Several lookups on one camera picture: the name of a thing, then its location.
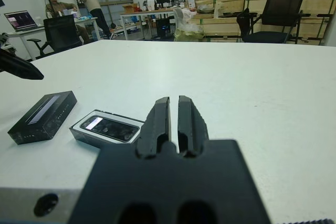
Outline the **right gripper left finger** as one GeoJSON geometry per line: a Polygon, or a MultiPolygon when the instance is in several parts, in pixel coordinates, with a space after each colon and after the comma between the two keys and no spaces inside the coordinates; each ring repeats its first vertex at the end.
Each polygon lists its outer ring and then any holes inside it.
{"type": "Polygon", "coordinates": [[[136,156],[141,159],[154,158],[161,152],[163,144],[170,141],[170,98],[163,97],[156,100],[141,127],[136,141],[136,156]]]}

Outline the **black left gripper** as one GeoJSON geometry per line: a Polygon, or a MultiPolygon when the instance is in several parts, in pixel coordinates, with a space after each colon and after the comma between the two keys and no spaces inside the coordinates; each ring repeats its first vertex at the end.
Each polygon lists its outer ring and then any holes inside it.
{"type": "Polygon", "coordinates": [[[44,75],[32,63],[5,51],[9,48],[9,34],[0,34],[1,70],[22,79],[42,80],[44,75]]]}

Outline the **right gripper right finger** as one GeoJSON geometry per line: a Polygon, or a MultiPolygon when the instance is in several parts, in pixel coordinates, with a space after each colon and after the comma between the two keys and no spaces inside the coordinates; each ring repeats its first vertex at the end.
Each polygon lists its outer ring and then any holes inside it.
{"type": "Polygon", "coordinates": [[[207,125],[193,100],[184,95],[178,100],[177,131],[180,154],[186,158],[200,156],[209,140],[207,125]]]}

